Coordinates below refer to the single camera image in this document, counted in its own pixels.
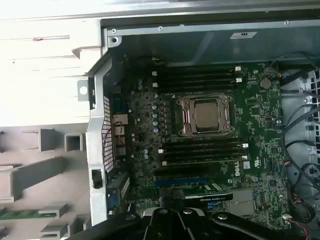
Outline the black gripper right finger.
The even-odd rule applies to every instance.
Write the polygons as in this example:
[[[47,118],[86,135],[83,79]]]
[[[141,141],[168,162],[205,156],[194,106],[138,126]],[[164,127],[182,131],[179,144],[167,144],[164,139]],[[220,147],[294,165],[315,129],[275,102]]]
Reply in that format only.
[[[273,230],[221,210],[206,215],[209,205],[231,200],[222,194],[185,196],[182,191],[182,239],[188,240],[284,240],[282,230]]]

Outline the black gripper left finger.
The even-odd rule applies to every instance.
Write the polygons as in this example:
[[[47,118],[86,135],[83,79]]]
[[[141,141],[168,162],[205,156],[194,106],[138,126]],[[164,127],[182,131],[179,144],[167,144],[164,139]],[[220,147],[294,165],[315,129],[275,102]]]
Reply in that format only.
[[[133,211],[78,232],[70,240],[179,240],[182,239],[183,194],[177,189],[160,191],[160,206],[150,207],[139,216]]]

